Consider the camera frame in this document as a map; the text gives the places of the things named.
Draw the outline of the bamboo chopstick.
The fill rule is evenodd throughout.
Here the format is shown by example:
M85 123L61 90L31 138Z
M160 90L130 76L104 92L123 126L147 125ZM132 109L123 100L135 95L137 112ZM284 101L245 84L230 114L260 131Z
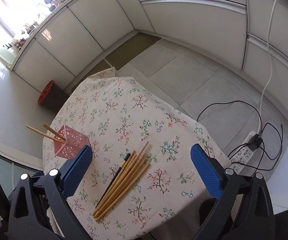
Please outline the bamboo chopstick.
M133 175L141 168L145 162L145 158L143 157L144 150L148 146L149 142L147 141L138 155L132 154L130 159L124 164L121 172L114 180L113 184L104 195L104 198L99 202L98 207L96 207L94 213L92 214L94 217L100 215L105 208L105 206L111 202L116 194L120 190L122 190L123 185L128 181L129 178L132 178Z
M42 135L42 136L46 137L46 138L48 138L48 139L50 139L50 140L52 140L52 141L54 141L54 142L58 142L58 143L60 143L60 144L64 144L64 143L65 143L65 140L60 140L60 139L57 139L57 138L52 137L52 136L50 136L50 135L47 135L46 133L43 133L43 132L41 132L41 131L39 131L39 130L37 130L37 129L29 126L29 125L27 125L26 128L28 128L29 130L31 130L31 131L39 134L39 135Z
M92 213L92 216L95 217L96 212L99 210L99 208L101 207L101 205L104 203L105 198L108 197L108 194L113 191L113 188L115 186L115 184L117 183L118 179L121 177L123 171L125 170L125 168L127 167L128 163L130 161L132 161L133 157L136 156L136 151L133 151L131 153L131 156L129 157L129 159L127 160L127 162L124 164L122 170L120 171L118 177L115 179L115 181L113 182L113 184L111 185L110 189L108 190L108 192L105 194L104 198L101 200L101 202L99 203L98 207L95 207L94 212Z
M127 182L122 185L122 189L118 193L113 194L113 200L110 200L109 205L103 211L100 211L100 214L95 217L96 222L99 222L114 207L114 205L116 205L120 201L120 199L122 199L124 195L128 193L128 191L133 187L133 185L138 181L140 176L146 171L149 166L150 163L145 163L143 167L141 167L139 172L136 172L132 180L128 179Z
M60 133L58 133L57 131L55 131L53 128L51 128L48 124L46 124L45 122L42 122L42 126L44 128L46 128L48 131L50 131L52 134L54 134L55 136L59 137L61 140L66 141L65 137L63 135L61 135Z
M113 194L118 193L122 189L122 185L124 184L125 180L127 180L133 173L134 170L136 170L136 167L138 166L138 162L141 161L140 155L136 155L133 157L132 161L130 161L123 171L121 177L118 179L117 183L115 184L113 191L111 191L108 194L108 197L105 198L104 203L101 205L99 210L96 212L95 217L100 214L100 211L102 211L108 204L110 200L113 200Z
M146 167L143 156L135 156L134 159L128 160L108 192L104 195L104 198L99 202L93 217L96 220L101 219L132 187Z

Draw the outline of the pink perforated utensil holder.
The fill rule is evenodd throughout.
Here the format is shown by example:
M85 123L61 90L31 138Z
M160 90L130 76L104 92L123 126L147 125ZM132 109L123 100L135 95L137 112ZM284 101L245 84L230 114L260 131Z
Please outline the pink perforated utensil holder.
M56 157L74 158L85 145L90 145L89 138L75 129L63 125L58 133L65 138L65 143L54 142Z

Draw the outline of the white power strip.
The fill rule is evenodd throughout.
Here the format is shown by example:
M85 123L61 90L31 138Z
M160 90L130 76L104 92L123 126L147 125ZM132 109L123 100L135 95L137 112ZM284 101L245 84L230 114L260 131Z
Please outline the white power strip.
M242 169L245 167L245 164L248 164L248 162L254 155L254 151L249 148L249 141L255 135L256 133L254 131L250 131L243 143L236 147L228 155L228 159L231 161L230 168L237 174L242 171Z

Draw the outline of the black power adapter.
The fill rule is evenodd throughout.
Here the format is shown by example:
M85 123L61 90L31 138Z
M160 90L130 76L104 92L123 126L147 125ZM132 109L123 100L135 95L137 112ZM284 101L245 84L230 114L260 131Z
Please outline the black power adapter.
M252 152L254 152L261 146L262 142L263 139L258 134L255 134L249 139L247 146Z

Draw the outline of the black chopstick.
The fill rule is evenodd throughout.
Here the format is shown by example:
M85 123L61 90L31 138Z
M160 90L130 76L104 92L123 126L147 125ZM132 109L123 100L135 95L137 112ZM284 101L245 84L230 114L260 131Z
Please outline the black chopstick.
M110 189L111 185L113 184L113 182L115 181L115 179L118 177L120 171L122 170L124 164L127 162L127 160L129 159L129 157L131 156L130 153L127 153L127 155L125 156L122 164L119 166L118 170L116 171L113 179L111 180L110 184L108 185L107 189L105 190L105 192L103 193L102 197L100 198L98 204L96 205L96 207L98 207L99 203L101 202L101 200L104 198L105 194L108 192L108 190Z

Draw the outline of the floral tablecloth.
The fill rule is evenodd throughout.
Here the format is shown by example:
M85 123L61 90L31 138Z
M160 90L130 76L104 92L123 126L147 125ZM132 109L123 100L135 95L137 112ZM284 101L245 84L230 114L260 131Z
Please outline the floral tablecloth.
M93 160L68 203L93 239L134 239L173 218L206 188L190 149L199 144L223 167L231 163L199 122L159 99L114 69L85 79L60 109L51 126L86 135ZM149 167L101 220L98 201L125 156L145 152Z

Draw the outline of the red rimmed trash bin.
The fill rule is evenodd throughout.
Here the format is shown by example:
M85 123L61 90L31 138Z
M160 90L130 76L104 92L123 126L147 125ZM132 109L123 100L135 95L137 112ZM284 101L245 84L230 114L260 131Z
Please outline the red rimmed trash bin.
M57 113L68 98L69 95L51 80L43 89L38 104Z

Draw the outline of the brown floor mat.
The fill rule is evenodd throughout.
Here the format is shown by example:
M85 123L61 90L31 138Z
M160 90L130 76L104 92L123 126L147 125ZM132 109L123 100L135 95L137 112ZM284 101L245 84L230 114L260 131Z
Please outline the brown floor mat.
M91 70L89 70L81 79L79 79L79 81L70 89L69 93L72 93L81 82L91 75L111 67L114 67L116 70L120 70L124 65L129 63L137 55L155 44L160 39L160 37L145 33L136 34L134 37L130 38L128 41L124 42L118 48L113 50L99 63L94 65Z

